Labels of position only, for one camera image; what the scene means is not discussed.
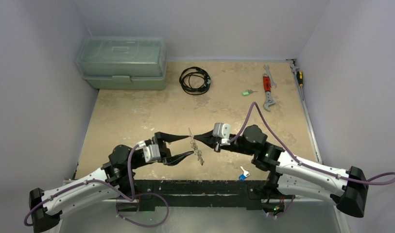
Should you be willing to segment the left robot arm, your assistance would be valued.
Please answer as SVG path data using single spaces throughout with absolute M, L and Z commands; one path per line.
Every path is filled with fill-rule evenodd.
M 30 210 L 24 225 L 42 233 L 59 224 L 66 208 L 77 210 L 85 204 L 117 197 L 128 201 L 139 199 L 143 193 L 136 190 L 133 169 L 151 163 L 166 166 L 180 163 L 193 152 L 173 156 L 166 144 L 185 138 L 185 135 L 157 132 L 134 147 L 117 145 L 108 156 L 109 161 L 92 173 L 51 190 L 33 189 L 29 193 Z

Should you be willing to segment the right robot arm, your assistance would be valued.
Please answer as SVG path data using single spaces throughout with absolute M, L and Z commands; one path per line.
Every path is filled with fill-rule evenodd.
M 346 215 L 364 216 L 368 185 L 363 184 L 365 175 L 357 167 L 332 168 L 292 157 L 282 147 L 267 142 L 267 135 L 257 125 L 248 126 L 241 135 L 236 135 L 230 133 L 230 125 L 217 123 L 213 130 L 193 138 L 215 152 L 227 150 L 251 155 L 251 163 L 269 173 L 260 189 L 268 198 L 309 197 L 333 204 Z

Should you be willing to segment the large metal keyring with keys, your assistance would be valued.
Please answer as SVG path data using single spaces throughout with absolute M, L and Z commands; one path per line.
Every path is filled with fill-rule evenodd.
M 191 129 L 188 128 L 188 130 L 189 130 L 189 136 L 190 136 L 190 147 L 193 149 L 194 154 L 196 154 L 197 160 L 199 161 L 200 165 L 203 166 L 204 165 L 204 159 L 202 158 L 202 152 L 198 148 L 197 142 L 194 139 L 194 135 L 192 134 Z

